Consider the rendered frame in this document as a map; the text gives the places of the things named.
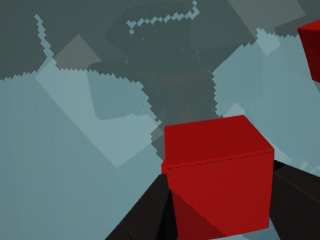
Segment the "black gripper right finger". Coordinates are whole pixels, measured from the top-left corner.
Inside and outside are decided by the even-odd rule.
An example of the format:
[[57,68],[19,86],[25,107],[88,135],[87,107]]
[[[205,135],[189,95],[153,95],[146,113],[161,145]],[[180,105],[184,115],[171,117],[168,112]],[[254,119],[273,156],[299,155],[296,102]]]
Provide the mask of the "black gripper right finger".
[[320,177],[273,161],[269,217],[280,240],[320,240]]

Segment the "red cube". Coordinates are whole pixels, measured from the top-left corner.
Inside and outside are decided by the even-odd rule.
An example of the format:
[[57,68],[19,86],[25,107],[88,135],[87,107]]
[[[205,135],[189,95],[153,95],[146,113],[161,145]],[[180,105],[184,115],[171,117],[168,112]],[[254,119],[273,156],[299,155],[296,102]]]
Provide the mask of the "red cube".
[[320,20],[297,28],[305,56],[307,56],[312,80],[320,83]]
[[167,125],[164,131],[177,239],[268,228],[275,148],[247,117]]
[[161,164],[161,173],[167,173],[167,167],[165,167],[165,161]]

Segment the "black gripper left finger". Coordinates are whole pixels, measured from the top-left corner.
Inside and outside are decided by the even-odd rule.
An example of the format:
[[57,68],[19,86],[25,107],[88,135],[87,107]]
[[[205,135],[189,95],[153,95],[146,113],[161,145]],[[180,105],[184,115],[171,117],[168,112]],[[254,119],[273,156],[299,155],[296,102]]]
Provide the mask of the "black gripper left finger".
[[167,173],[160,173],[135,207],[104,240],[177,240],[177,225]]

